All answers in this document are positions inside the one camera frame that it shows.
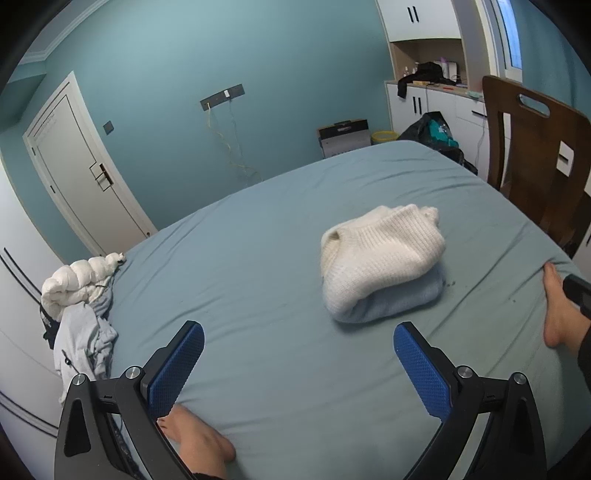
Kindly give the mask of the yellow bin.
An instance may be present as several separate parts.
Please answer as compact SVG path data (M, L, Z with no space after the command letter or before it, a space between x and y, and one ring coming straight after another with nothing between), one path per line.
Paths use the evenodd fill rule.
M383 144L392 141L396 141L399 138L399 134L391 130L381 130L374 132L370 139L373 144Z

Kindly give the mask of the black white cardboard box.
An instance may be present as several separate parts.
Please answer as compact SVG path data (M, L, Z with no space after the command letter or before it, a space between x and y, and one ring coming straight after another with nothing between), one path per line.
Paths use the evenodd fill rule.
M372 145L366 119L341 121L318 128L317 133L324 159Z

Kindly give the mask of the light blue bed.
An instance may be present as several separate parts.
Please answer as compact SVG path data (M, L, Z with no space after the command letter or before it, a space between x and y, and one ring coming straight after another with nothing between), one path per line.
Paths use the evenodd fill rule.
M401 479L438 428L393 349L396 321L342 326L322 302L322 235L381 206L433 206L445 289L407 314L478 374L528 377L547 459L590 425L575 359L543 341L542 265L565 253L498 191L423 145L383 144L239 191L130 250L113 285L111 373L182 324L206 345L180 401L238 451L235 479Z

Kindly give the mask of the window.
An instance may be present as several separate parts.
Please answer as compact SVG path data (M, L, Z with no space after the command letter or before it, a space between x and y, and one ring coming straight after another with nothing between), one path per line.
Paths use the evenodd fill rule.
M523 79L521 44L513 6L509 0L492 0L490 4L502 50L504 77L521 82Z

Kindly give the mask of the white cabinet with shelf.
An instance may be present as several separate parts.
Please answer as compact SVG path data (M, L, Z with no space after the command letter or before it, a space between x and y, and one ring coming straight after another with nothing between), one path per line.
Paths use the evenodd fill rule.
M489 172L482 94L490 74L482 8L475 1L378 0L394 78L386 83L391 126L399 134L439 112L468 166Z

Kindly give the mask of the grey white clothes pile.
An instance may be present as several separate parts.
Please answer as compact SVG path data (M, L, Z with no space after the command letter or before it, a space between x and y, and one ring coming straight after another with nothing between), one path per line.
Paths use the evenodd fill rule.
M59 404L63 405L71 381L78 374L91 381L107 379L118 334L108 321L112 305L112 279L93 302L67 306L53 345L54 368L62 380Z

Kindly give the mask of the white door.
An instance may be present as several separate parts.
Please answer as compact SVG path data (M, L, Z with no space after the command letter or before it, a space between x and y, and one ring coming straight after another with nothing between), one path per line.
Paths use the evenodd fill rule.
M23 134L34 168L94 255L124 253L157 232L119 174L69 73Z

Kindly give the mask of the black clothes on counter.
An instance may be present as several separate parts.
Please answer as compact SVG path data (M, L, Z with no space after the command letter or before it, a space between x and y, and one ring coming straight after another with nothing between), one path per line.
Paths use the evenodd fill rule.
M407 97L408 84L414 82L457 86L461 82L461 79L445 77L443 68L435 62L420 63L414 73L406 74L398 81L398 96L405 99Z

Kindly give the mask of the brown wooden chair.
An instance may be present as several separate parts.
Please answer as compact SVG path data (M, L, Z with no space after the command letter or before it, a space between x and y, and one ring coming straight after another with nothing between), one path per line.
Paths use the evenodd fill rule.
M489 125L488 183L559 246L576 232L590 174L590 121L515 81L482 80Z

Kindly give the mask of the person's left bare foot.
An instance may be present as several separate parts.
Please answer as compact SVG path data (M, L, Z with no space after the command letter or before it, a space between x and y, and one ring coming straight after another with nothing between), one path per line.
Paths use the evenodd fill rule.
M235 461L235 446L182 405L157 419L166 438L178 445L177 454L195 479L226 479L226 465Z

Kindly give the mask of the white knit sweater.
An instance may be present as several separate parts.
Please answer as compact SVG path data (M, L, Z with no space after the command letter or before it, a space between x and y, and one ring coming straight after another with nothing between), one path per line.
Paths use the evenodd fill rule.
M446 242L439 210L379 206L325 231L322 296L332 319L363 324L436 301Z

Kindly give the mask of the person's right bare foot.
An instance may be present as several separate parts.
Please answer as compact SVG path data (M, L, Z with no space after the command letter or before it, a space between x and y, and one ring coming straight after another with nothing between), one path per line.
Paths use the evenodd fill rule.
M590 320L567 299L563 280L551 262L544 264L543 285L547 299L544 342L549 348L565 345L573 355L577 355L590 328Z

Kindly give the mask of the person's bare foot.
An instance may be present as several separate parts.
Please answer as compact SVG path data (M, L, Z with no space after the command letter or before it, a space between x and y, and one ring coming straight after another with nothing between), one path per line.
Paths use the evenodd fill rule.
M543 285L547 299L544 342L549 348L565 345L573 355L577 355L590 328L590 320L567 299L563 280L551 262L544 264Z
M226 465L235 461L235 446L182 405L157 419L166 438L178 445L177 454L195 479L226 479Z

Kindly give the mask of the black teal bag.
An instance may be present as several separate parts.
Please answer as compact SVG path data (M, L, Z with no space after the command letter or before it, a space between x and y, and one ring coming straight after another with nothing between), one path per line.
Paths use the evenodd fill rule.
M398 139L414 141L427 146L473 174L478 174L476 166L466 159L459 142L453 137L451 129L440 111L425 113L400 134Z

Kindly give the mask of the wall socket strip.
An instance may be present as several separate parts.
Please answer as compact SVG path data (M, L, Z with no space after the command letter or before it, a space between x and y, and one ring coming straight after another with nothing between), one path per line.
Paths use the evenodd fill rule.
M232 99L242 96L243 94L245 94L245 88L243 88L242 84L238 84L202 99L200 101L200 105L204 111L211 110L217 105L229 102Z

